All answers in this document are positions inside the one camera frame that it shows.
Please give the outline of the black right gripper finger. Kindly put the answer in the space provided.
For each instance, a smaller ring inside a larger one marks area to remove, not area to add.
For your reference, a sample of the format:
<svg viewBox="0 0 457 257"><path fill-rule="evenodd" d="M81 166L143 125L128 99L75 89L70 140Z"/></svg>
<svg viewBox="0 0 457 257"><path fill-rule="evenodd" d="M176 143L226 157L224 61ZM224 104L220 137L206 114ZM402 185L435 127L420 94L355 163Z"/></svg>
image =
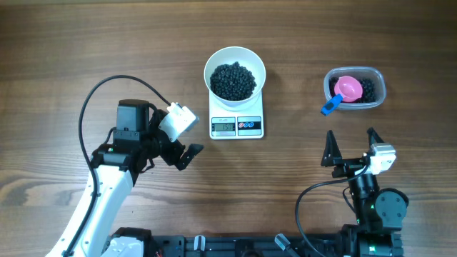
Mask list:
<svg viewBox="0 0 457 257"><path fill-rule="evenodd" d="M321 159L321 166L341 166L343 159L332 130L326 134L326 145Z"/></svg>
<svg viewBox="0 0 457 257"><path fill-rule="evenodd" d="M370 127L367 130L367 134L368 134L368 145L369 146L372 146L372 145L378 144L378 143L384 143L384 140L377 134L377 132L375 131L375 129L373 127Z"/></svg>

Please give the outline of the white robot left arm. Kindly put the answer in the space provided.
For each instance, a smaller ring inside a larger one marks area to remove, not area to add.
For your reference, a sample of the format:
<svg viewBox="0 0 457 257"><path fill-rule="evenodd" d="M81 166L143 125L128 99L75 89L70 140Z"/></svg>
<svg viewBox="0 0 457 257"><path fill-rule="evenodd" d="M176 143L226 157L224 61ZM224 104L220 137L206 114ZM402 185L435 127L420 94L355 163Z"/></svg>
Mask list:
<svg viewBox="0 0 457 257"><path fill-rule="evenodd" d="M120 228L110 234L114 219L131 193L138 175L162 157L183 170L202 146L187 151L178 137L199 121L187 107L171 106L153 113L147 106L129 111L119 108L112 143L103 143L89 161L89 178L76 210L50 256L159 256L151 232Z"/></svg>

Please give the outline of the pink scoop with blue handle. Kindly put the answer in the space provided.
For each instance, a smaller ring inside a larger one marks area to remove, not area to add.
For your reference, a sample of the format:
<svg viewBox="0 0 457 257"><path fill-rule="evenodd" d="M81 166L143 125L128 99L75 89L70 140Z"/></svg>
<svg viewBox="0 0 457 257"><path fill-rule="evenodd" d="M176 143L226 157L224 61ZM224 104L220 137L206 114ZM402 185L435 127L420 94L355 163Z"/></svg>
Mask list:
<svg viewBox="0 0 457 257"><path fill-rule="evenodd" d="M360 99L363 94L362 85L352 76L340 77L333 89L335 96L327 101L321 109L321 114L324 116L336 110L342 102L354 102Z"/></svg>

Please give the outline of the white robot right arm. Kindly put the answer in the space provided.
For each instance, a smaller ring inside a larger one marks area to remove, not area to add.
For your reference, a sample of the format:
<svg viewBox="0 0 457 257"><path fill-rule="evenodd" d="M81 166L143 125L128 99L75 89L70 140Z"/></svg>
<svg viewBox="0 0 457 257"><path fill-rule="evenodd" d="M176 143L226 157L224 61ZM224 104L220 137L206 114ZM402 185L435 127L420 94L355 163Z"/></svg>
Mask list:
<svg viewBox="0 0 457 257"><path fill-rule="evenodd" d="M367 130L369 148L360 158L343 158L332 131L326 135L321 165L332 167L333 178L348 180L356 225L345 225L336 236L336 255L350 257L401 257L399 232L403 228L409 199L394 188L381 189L377 175L396 160L396 150L376 133Z"/></svg>

